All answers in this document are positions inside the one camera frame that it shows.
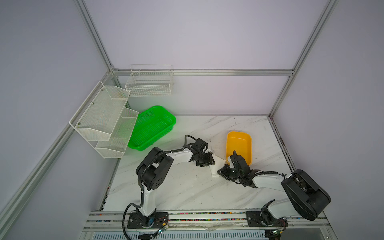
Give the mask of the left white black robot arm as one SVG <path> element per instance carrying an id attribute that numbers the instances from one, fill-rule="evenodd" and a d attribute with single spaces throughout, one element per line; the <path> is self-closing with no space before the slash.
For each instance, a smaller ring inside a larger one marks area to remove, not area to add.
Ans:
<path id="1" fill-rule="evenodd" d="M 123 213 L 122 229 L 127 240 L 130 239 L 127 233 L 129 227 L 139 226 L 149 229 L 155 227 L 156 224 L 159 225 L 157 231 L 139 237 L 140 240 L 152 240 L 169 227 L 169 214 L 157 212 L 155 190 L 166 179 L 174 160 L 195 162 L 198 167 L 216 164 L 209 144 L 190 135 L 185 135 L 184 145 L 180 149 L 163 151 L 158 147 L 152 148 L 136 169 L 141 193 L 140 204 L 128 204 Z"/>

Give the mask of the green plastic basket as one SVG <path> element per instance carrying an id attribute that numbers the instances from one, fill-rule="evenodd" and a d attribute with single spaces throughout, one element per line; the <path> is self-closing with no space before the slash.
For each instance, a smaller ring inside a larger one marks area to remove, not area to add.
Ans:
<path id="1" fill-rule="evenodd" d="M 128 147 L 143 151 L 169 133 L 177 119 L 162 106 L 153 106 L 138 115 Z"/>

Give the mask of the white paper napkin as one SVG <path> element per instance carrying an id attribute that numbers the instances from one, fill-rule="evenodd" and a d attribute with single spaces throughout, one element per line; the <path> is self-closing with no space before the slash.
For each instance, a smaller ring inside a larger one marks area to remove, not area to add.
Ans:
<path id="1" fill-rule="evenodd" d="M 213 159 L 215 161 L 214 165 L 209 166 L 210 171 L 211 171 L 211 176 L 212 176 L 212 178 L 218 178 L 220 175 L 217 173 L 217 171 L 224 167 L 224 165 L 226 164 L 226 161 L 224 159 L 218 157 L 212 148 L 208 148 L 207 152 L 212 154 Z"/>

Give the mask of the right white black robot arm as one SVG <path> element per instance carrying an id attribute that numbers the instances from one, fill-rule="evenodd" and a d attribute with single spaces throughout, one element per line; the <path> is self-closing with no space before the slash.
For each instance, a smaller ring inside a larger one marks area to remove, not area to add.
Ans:
<path id="1" fill-rule="evenodd" d="M 286 230 L 288 217 L 301 216 L 314 221 L 331 203 L 330 195 L 305 171 L 295 170 L 286 175 L 276 171 L 252 170 L 237 152 L 229 156 L 217 174 L 243 187 L 270 189 L 285 194 L 281 200 L 268 201 L 260 210 L 246 212 L 250 227 L 281 225 L 281 229 L 270 234 L 271 237 L 280 236 Z"/>

